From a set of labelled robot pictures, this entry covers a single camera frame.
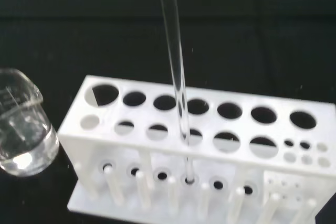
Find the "clear liquid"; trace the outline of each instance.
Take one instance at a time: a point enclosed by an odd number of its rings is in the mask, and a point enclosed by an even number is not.
[[[0,120],[0,167],[15,176],[45,169],[58,153],[57,134],[40,105],[21,108]]]
[[[30,176],[40,173],[55,159],[59,141],[53,127],[45,138],[31,151],[10,159],[0,160],[0,167],[15,176]]]

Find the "water in beaker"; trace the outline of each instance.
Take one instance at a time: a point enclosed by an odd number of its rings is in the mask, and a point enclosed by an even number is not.
[[[20,71],[0,70],[0,167],[16,176],[44,170],[56,157],[57,134],[38,88]]]

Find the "black background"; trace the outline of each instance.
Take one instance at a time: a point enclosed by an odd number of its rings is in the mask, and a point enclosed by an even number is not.
[[[178,4],[188,86],[336,102],[336,0]],[[36,83],[56,129],[87,74],[171,83],[160,0],[0,0],[0,67]],[[0,223],[117,223],[67,210],[76,180],[62,149],[37,176],[1,171]]]

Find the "white peg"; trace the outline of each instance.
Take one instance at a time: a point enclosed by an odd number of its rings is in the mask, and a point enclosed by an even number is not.
[[[303,224],[307,223],[307,218],[311,212],[315,209],[317,202],[315,199],[308,199],[302,207],[298,210],[290,224]]]
[[[272,217],[280,205],[281,195],[278,193],[273,193],[268,198],[266,204],[264,205],[263,211],[261,212],[257,224],[269,224],[271,223]]]
[[[243,168],[240,166],[236,167],[236,173],[233,178],[232,185],[231,185],[232,190],[230,191],[229,198],[228,198],[229,202],[231,202],[233,198],[235,197],[235,194],[236,194],[235,189],[238,187],[241,187],[241,188],[244,187],[246,173],[247,173],[246,168]]]
[[[179,203],[179,191],[177,188],[176,178],[171,176],[168,179],[168,199],[170,205],[171,214],[176,214],[178,212],[178,203]]]
[[[209,183],[202,183],[200,197],[198,200],[198,209],[197,209],[198,218],[200,220],[204,220],[208,216],[209,199],[210,199]]]
[[[227,223],[236,224],[239,218],[241,206],[243,205],[245,190],[243,187],[237,187],[232,194],[232,199],[228,207]]]
[[[137,174],[135,175],[137,178],[137,185],[138,185],[138,193],[139,193],[139,198],[140,202],[142,205],[143,209],[149,209],[151,207],[151,196],[150,196],[150,191],[148,189],[148,184],[146,181],[146,177],[144,172],[142,171],[137,171]]]
[[[91,199],[98,198],[98,191],[96,189],[96,186],[94,185],[94,182],[91,180],[86,171],[83,169],[83,166],[80,163],[75,163],[73,168],[75,169],[79,182],[89,193],[90,198]]]
[[[154,189],[154,178],[153,178],[153,168],[152,168],[152,158],[148,151],[139,151],[141,169],[143,170],[148,187]]]
[[[112,166],[107,165],[104,167],[104,176],[109,186],[110,194],[114,200],[114,203],[118,206],[123,205],[125,198],[119,186],[117,175],[115,174]]]

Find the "rack hole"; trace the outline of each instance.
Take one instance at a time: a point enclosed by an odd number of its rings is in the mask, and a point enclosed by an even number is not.
[[[275,143],[264,136],[259,136],[249,143],[251,152],[260,158],[272,158],[278,154],[278,148]]]
[[[99,107],[112,103],[119,95],[119,90],[109,84],[102,84],[90,88],[85,93],[86,102],[93,106]]]
[[[190,114],[201,115],[209,110],[209,104],[201,99],[188,101],[188,111]]]
[[[239,138],[231,132],[220,132],[213,139],[214,146],[221,152],[235,152],[240,147]]]
[[[216,190],[222,190],[223,189],[223,183],[222,182],[220,182],[220,181],[215,181],[214,182],[214,188],[216,189]]]
[[[154,100],[154,107],[158,110],[171,110],[176,106],[175,98],[170,95],[162,95]]]
[[[134,124],[130,121],[122,121],[114,127],[114,131],[121,136],[129,134],[133,129]]]
[[[251,116],[259,123],[274,123],[277,119],[275,112],[266,107],[257,107],[251,111]]]
[[[313,160],[311,159],[311,157],[308,156],[308,155],[304,155],[304,156],[302,156],[301,160],[302,160],[302,162],[303,162],[305,165],[310,165],[310,164],[313,162]]]
[[[303,111],[293,112],[289,118],[293,124],[302,129],[312,129],[316,126],[313,116]]]
[[[283,156],[284,156],[283,158],[285,159],[285,161],[288,163],[294,163],[296,161],[296,156],[294,153],[286,152]]]
[[[326,152],[328,150],[328,147],[323,143],[318,143],[317,144],[317,149],[321,152]]]
[[[244,186],[245,194],[251,195],[253,193],[253,189],[250,186]]]
[[[159,180],[166,180],[166,179],[167,179],[167,173],[165,173],[165,172],[160,172],[160,173],[158,174],[158,179],[159,179]]]
[[[285,145],[286,145],[287,147],[293,147],[293,146],[294,146],[294,143],[293,143],[292,140],[290,140],[290,139],[286,139],[286,140],[285,140]]]
[[[195,146],[201,143],[203,137],[202,134],[196,129],[190,129],[190,138],[189,138],[189,145]]]
[[[124,99],[122,100],[124,104],[128,106],[139,106],[142,103],[144,103],[146,100],[146,96],[142,92],[130,92],[127,95],[124,96]]]
[[[99,118],[96,115],[87,115],[80,121],[80,126],[85,130],[92,130],[99,124]]]
[[[223,103],[217,108],[218,114],[227,119],[236,119],[243,113],[241,108],[234,103]]]
[[[139,170],[139,168],[137,168],[137,167],[131,169],[131,175],[135,177],[138,170]]]
[[[305,150],[308,150],[310,148],[310,143],[306,142],[306,141],[302,141],[300,143],[300,146],[305,149]]]
[[[150,140],[163,140],[168,136],[168,129],[162,124],[155,124],[149,127],[146,133]]]
[[[106,163],[106,164],[103,165],[103,170],[105,170],[105,168],[107,168],[107,167],[113,168],[111,163]]]
[[[329,160],[325,157],[320,157],[318,159],[318,163],[321,167],[329,167],[330,166]]]

